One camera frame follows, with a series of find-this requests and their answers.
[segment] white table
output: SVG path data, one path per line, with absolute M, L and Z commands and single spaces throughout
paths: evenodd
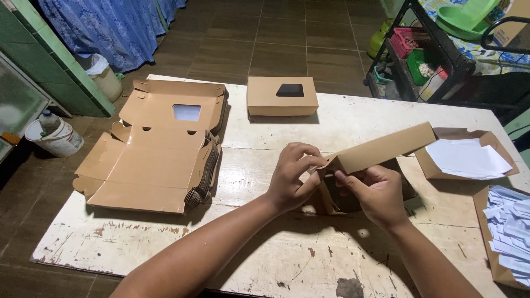
M 200 82 L 158 75 L 148 78 Z M 226 88 L 231 108 L 211 204 L 201 205 L 185 217 L 143 214 L 85 206 L 84 196 L 74 191 L 32 260 L 124 276 L 186 233 L 264 193 L 287 143 L 311 143 L 322 152 L 333 153 L 424 121 L 433 127 L 494 132 L 521 170 L 509 182 L 530 191 L 528 167 L 489 110 L 318 93 L 317 115 L 250 122 L 246 86 L 227 84 Z M 414 225 L 482 295 L 504 296 L 487 268 L 470 197 L 483 184 L 443 180 L 435 187 L 425 179 L 414 156 L 401 156 L 398 161 L 420 194 L 406 203 Z M 208 287 L 274 297 L 335 297 L 339 281 L 341 286 L 359 288 L 357 279 L 366 297 L 415 293 L 395 249 L 363 213 L 321 216 L 314 212 L 308 205 L 267 225 Z

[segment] cardboard box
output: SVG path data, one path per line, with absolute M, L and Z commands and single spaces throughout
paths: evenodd
M 307 116 L 319 102 L 312 77 L 249 76 L 246 107 L 252 116 Z
M 490 145 L 502 156 L 503 159 L 512 166 L 513 169 L 505 173 L 505 176 L 510 176 L 519 173 L 519 168 L 515 161 L 511 158 L 510 154 L 503 147 L 501 142 L 495 137 L 492 132 L 485 130 L 475 130 L 473 132 L 467 131 L 467 128 L 446 128 L 446 127 L 435 127 L 433 128 L 434 133 L 438 138 L 441 139 L 471 139 L 478 138 L 482 147 Z M 457 180 L 473 180 L 466 177 L 460 177 L 452 174 L 443 173 L 438 166 L 434 163 L 430 157 L 427 149 L 422 148 L 414 153 L 418 162 L 420 163 L 421 169 L 427 179 L 457 179 Z
M 93 206 L 183 214 L 210 197 L 221 153 L 221 84 L 144 80 L 76 170 Z
M 395 159 L 399 155 L 407 155 L 419 148 L 436 141 L 434 132 L 429 122 L 419 124 L 399 132 L 360 144 L 341 152 L 325 156 L 328 164 L 318 169 L 326 169 L 326 174 L 331 175 L 337 170 L 353 173 L 366 169 L 372 165 L 381 164 L 387 168 L 401 173 L 399 164 Z M 403 199 L 416 196 L 406 177 L 402 174 Z M 328 214 L 345 214 L 360 211 L 359 201 L 354 195 L 341 197 L 335 186 L 335 178 L 324 178 L 319 190 L 322 194 L 324 207 Z
M 530 195 L 524 191 L 511 188 L 514 191 L 520 192 L 525 195 Z M 480 229 L 482 231 L 482 238 L 484 239 L 484 246 L 486 247 L 486 253 L 491 267 L 491 276 L 493 280 L 498 283 L 505 284 L 510 287 L 520 288 L 523 290 L 530 290 L 524 284 L 519 283 L 515 280 L 511 270 L 499 264 L 500 253 L 492 251 L 489 241 L 493 241 L 490 229 L 488 228 L 488 219 L 484 214 L 483 210 L 488 208 L 488 192 L 489 186 L 485 187 L 473 196 L 473 202 L 475 203 L 476 215 L 479 218 Z
M 528 0 L 515 0 L 511 4 L 507 16 L 530 17 L 530 2 Z M 511 48 L 530 48 L 530 24 L 519 22 L 507 22 L 496 27 L 493 33 L 493 41 L 498 46 L 509 46 Z

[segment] brown tile floor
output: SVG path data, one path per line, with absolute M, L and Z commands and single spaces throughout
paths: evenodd
M 312 76 L 318 92 L 370 96 L 362 80 L 364 50 L 382 23 L 377 0 L 189 0 L 155 53 L 156 64 L 126 74 L 121 109 L 132 81 L 148 74 L 246 84 L 249 75 Z M 71 194 L 74 171 L 104 130 L 118 120 L 67 119 L 85 145 L 50 158 L 22 141 L 0 164 L 0 297 L 107 297 L 119 279 L 29 262 Z

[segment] green plastic basket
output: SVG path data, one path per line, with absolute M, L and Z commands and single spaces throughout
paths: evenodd
M 392 80 L 389 78 L 384 78 L 377 73 L 377 65 L 374 66 L 374 80 L 376 84 L 379 85 L 388 85 Z
M 436 68 L 440 66 L 439 58 L 436 55 L 422 49 L 413 49 L 407 58 L 407 65 L 409 66 L 412 80 L 417 86 L 423 86 L 429 80 L 428 77 L 422 76 L 420 73 L 420 65 L 423 63 L 432 63 Z

